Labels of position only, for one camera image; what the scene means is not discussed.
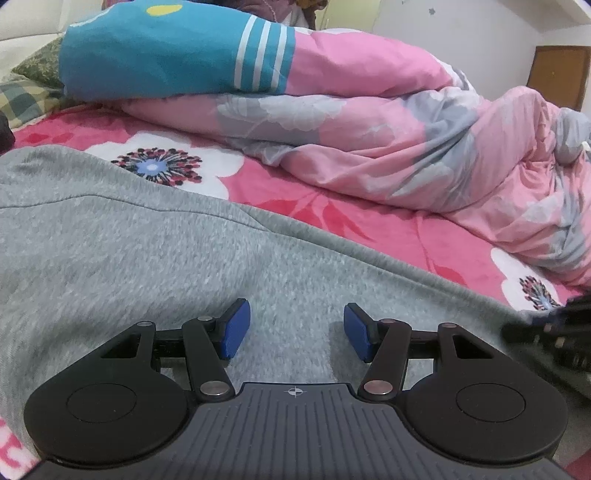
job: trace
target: wooden door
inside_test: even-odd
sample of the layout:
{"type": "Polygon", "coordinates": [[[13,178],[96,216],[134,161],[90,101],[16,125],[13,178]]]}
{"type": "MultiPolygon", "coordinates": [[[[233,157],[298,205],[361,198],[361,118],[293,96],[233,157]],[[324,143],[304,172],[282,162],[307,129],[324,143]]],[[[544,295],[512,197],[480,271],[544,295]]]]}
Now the wooden door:
{"type": "Polygon", "coordinates": [[[580,111],[590,62],[591,47],[537,47],[527,86],[550,103],[580,111]]]}
{"type": "Polygon", "coordinates": [[[324,11],[316,12],[316,28],[353,28],[371,32],[381,0],[329,0],[324,11]]]}

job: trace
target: comforter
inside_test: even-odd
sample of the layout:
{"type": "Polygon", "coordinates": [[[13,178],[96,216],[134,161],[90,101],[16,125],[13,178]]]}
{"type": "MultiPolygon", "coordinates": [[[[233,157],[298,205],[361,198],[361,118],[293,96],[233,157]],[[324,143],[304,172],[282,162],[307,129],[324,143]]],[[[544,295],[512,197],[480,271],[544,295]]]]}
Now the comforter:
{"type": "Polygon", "coordinates": [[[184,1],[111,10],[64,38],[60,76],[79,99],[220,138],[315,186],[441,213],[591,286],[584,115],[525,87],[490,102],[428,52],[362,32],[184,1]],[[202,41],[191,55],[188,35],[202,41]]]}

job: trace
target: brown wooden cabinet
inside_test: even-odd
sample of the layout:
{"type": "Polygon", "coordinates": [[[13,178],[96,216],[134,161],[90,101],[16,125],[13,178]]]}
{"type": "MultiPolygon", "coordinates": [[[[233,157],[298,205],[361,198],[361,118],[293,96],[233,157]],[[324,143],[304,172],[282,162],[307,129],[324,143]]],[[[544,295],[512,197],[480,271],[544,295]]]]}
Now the brown wooden cabinet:
{"type": "Polygon", "coordinates": [[[591,47],[537,47],[527,86],[550,103],[580,111],[590,63],[591,47]]]}

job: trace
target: gray ribbed plate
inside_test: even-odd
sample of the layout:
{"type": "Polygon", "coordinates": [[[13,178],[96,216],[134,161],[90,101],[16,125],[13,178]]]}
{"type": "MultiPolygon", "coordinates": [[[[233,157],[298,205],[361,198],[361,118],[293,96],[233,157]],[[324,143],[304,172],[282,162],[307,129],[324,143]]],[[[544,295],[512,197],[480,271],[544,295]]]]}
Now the gray ribbed plate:
{"type": "Polygon", "coordinates": [[[27,480],[571,480],[549,460],[486,469],[428,450],[396,411],[347,385],[245,384],[225,403],[197,409],[154,456],[104,471],[44,462],[27,480]]]}

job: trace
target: metal screw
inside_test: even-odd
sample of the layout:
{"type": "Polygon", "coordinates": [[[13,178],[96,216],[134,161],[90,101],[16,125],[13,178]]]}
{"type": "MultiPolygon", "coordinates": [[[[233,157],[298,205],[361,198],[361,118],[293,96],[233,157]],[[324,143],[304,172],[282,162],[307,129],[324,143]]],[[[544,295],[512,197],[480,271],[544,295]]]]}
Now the metal screw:
{"type": "Polygon", "coordinates": [[[363,386],[363,389],[372,395],[388,395],[394,390],[394,387],[385,380],[370,380],[363,386]]]}
{"type": "Polygon", "coordinates": [[[211,380],[202,384],[199,390],[208,397],[221,397],[230,391],[230,385],[219,380],[211,380]]]}

